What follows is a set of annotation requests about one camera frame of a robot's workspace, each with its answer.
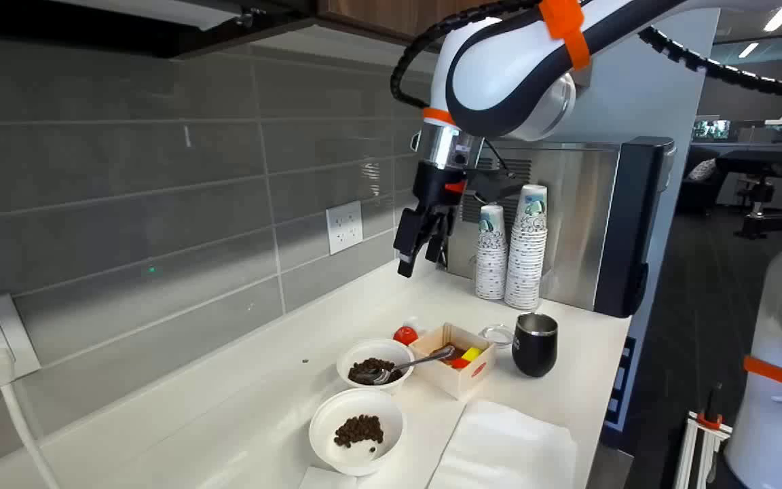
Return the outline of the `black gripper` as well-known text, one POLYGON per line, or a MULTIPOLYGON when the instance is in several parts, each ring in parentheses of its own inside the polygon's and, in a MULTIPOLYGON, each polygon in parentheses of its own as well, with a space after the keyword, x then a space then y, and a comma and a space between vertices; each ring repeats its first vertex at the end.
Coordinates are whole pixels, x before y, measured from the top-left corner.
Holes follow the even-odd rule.
POLYGON ((394 237, 396 272, 401 276, 413 276, 417 251, 425 251, 425 259, 440 268, 448 267, 448 237, 452 233, 464 184, 467 175, 459 168, 417 165, 413 184, 414 207, 401 211, 394 237))

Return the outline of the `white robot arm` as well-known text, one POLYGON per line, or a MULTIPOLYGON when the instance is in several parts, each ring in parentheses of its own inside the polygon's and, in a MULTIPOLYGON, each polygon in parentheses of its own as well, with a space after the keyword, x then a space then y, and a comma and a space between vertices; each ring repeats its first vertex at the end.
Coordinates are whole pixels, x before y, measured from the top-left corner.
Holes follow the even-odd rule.
POLYGON ((546 139, 574 101, 572 71, 686 0, 497 0, 421 32, 391 71, 391 94, 421 112, 414 203, 398 218, 396 272, 448 264, 452 211, 482 139, 546 139))

